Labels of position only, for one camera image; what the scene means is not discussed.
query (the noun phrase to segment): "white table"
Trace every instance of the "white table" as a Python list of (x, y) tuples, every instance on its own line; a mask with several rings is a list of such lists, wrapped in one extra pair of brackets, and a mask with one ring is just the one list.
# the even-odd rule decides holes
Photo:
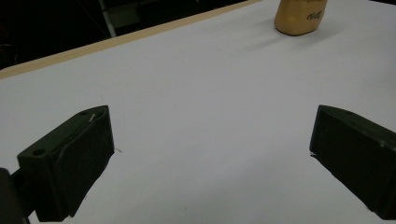
[[(265, 0), (0, 80), (0, 166), (109, 105), (116, 151), (64, 223), (385, 222), (309, 157), (318, 105), (396, 131), (395, 6), (330, 0), (314, 33)], [(34, 215), (32, 223), (37, 223)]]

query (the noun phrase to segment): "tan bottle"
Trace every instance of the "tan bottle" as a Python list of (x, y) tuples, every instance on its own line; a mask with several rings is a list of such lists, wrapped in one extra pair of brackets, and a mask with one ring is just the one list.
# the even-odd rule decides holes
[(315, 31), (324, 14), (327, 0), (281, 0), (275, 16), (275, 28), (286, 35), (304, 35)]

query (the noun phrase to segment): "white surface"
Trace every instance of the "white surface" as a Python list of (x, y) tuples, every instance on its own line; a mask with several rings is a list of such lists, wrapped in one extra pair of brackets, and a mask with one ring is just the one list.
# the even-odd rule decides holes
[(396, 7), (330, 0), (317, 31), (289, 37), (277, 4), (0, 80), (0, 165), (109, 105), (122, 153), (64, 223), (386, 223), (308, 148), (319, 104), (396, 131)]

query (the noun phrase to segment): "bottle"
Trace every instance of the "bottle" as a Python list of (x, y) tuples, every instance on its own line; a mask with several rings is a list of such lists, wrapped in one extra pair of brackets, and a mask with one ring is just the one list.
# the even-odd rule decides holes
[(315, 31), (324, 15), (327, 0), (281, 0), (275, 16), (275, 28), (286, 35), (304, 35)]

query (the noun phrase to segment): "screw hole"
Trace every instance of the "screw hole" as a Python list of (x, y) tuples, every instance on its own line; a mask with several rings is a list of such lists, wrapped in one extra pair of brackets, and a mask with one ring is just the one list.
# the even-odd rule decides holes
[(33, 151), (33, 155), (34, 156), (41, 156), (44, 153), (46, 153), (46, 149), (42, 149), (42, 148), (36, 149), (36, 150)]

